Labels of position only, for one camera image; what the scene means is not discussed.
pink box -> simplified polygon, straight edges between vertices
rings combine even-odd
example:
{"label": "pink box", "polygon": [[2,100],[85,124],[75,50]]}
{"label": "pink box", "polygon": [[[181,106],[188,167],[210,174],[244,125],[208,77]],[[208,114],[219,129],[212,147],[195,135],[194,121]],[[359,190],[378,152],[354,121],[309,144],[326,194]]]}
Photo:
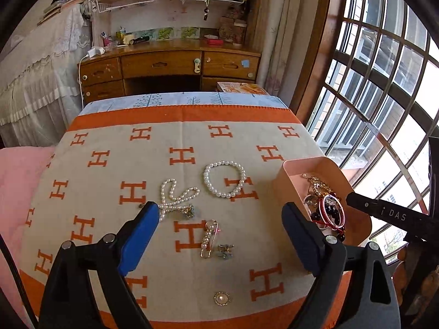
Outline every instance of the pink box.
{"label": "pink box", "polygon": [[346,215],[344,244],[360,245],[370,235],[372,221],[366,213],[346,204],[346,196],[353,192],[353,189],[339,167],[329,158],[313,157],[285,161],[273,181],[274,191],[280,203],[284,205],[294,202],[305,218],[311,221],[303,204],[310,186],[308,180],[302,176],[304,173],[307,177],[317,176],[331,187],[338,198],[341,198]]}

jar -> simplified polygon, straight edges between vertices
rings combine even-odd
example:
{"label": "jar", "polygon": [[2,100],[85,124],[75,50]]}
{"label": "jar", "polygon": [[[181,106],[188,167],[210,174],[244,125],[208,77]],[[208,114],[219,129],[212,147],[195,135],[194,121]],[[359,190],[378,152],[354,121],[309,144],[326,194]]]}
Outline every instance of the jar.
{"label": "jar", "polygon": [[244,44],[245,30],[247,28],[247,23],[236,19],[233,24],[233,45],[242,46]]}

pearl brooch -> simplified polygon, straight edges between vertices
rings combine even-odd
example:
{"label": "pearl brooch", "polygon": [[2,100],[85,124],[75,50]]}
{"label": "pearl brooch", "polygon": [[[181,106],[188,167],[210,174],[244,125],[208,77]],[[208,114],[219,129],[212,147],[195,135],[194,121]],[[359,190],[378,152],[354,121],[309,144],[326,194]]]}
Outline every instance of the pearl brooch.
{"label": "pearl brooch", "polygon": [[[171,185],[171,189],[169,190],[169,198],[172,200],[172,202],[167,203],[165,201],[165,186],[166,184],[172,182]],[[185,203],[189,200],[194,199],[199,193],[200,190],[196,187],[190,187],[188,189],[186,189],[179,197],[175,198],[174,197],[174,190],[175,187],[177,186],[177,181],[175,179],[167,179],[162,183],[162,187],[160,189],[160,197],[162,199],[162,203],[159,204],[159,208],[160,208],[160,218],[159,221],[161,222],[165,215],[171,211],[175,211],[175,210],[179,210],[181,211],[184,215],[187,216],[188,219],[190,219],[191,217],[193,217],[195,215],[194,213],[194,207],[192,204],[189,205],[181,205],[182,203]],[[192,195],[187,196],[187,194],[189,192],[195,192]]]}
{"label": "pearl brooch", "polygon": [[220,305],[220,306],[225,306],[228,305],[231,301],[231,297],[229,295],[229,293],[226,292],[217,292],[215,293],[215,296],[213,297],[213,300],[215,301],[216,304]]}
{"label": "pearl brooch", "polygon": [[[206,222],[206,232],[204,234],[203,240],[201,241],[201,254],[200,256],[202,258],[209,258],[210,253],[212,252],[213,243],[215,241],[215,235],[218,231],[218,222],[216,220],[209,220]],[[212,242],[210,244],[209,250],[207,248],[209,247],[209,241],[212,237]]]}
{"label": "pearl brooch", "polygon": [[[218,166],[235,167],[239,170],[239,172],[241,174],[241,179],[239,180],[238,185],[230,193],[221,193],[219,190],[215,189],[212,186],[212,183],[210,182],[210,177],[209,177],[210,171],[212,170],[212,168],[218,167]],[[245,174],[244,167],[242,167],[242,165],[240,165],[239,163],[232,162],[232,161],[219,161],[219,162],[210,163],[209,165],[206,166],[204,173],[203,173],[203,178],[204,178],[204,183],[206,184],[207,189],[209,189],[209,191],[212,194],[216,195],[219,198],[230,199],[230,198],[234,198],[236,196],[236,194],[238,194],[241,191],[241,188],[243,187],[243,185],[247,179],[247,175]]]}

power cord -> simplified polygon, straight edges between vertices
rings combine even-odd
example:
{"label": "power cord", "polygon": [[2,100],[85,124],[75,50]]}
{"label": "power cord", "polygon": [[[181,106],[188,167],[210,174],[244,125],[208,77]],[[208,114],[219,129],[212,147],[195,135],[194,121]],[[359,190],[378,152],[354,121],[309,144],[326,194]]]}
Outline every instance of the power cord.
{"label": "power cord", "polygon": [[81,102],[82,102],[83,110],[84,110],[84,95],[82,94],[81,62],[87,57],[88,57],[88,53],[84,57],[82,57],[82,59],[80,60],[79,67],[78,67],[78,80],[80,81]]}
{"label": "power cord", "polygon": [[15,265],[14,259],[10,254],[9,249],[6,246],[5,241],[3,240],[2,235],[0,234],[0,250],[6,259],[7,265],[9,266],[10,272],[14,277],[15,284],[18,289],[18,293],[20,293],[21,300],[23,301],[23,305],[26,309],[26,312],[29,316],[30,321],[32,322],[35,329],[38,328],[38,320],[33,312],[33,309],[30,305],[29,298],[26,294],[25,287],[23,286],[23,282],[21,281],[20,274],[18,273],[17,266]]}

pearl bracelet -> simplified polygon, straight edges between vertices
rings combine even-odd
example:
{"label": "pearl bracelet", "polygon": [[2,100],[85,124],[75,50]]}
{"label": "pearl bracelet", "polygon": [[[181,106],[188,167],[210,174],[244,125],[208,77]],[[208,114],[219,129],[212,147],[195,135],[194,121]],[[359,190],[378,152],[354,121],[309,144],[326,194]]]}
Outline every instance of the pearl bracelet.
{"label": "pearl bracelet", "polygon": [[[241,180],[239,181],[236,188],[230,193],[221,193],[219,190],[215,189],[212,186],[212,183],[210,182],[210,178],[209,178],[210,170],[214,167],[223,166],[223,165],[236,167],[240,171],[240,174],[241,174]],[[236,163],[236,162],[232,162],[232,161],[219,161],[219,162],[215,162],[215,163],[210,163],[209,165],[206,166],[206,169],[204,170],[204,182],[205,182],[207,188],[213,194],[215,194],[216,196],[220,196],[222,198],[230,199],[230,198],[233,198],[234,196],[236,196],[236,194],[239,193],[242,186],[244,185],[246,179],[247,179],[247,176],[245,175],[245,170],[242,167],[242,165],[240,165],[239,163]]]}

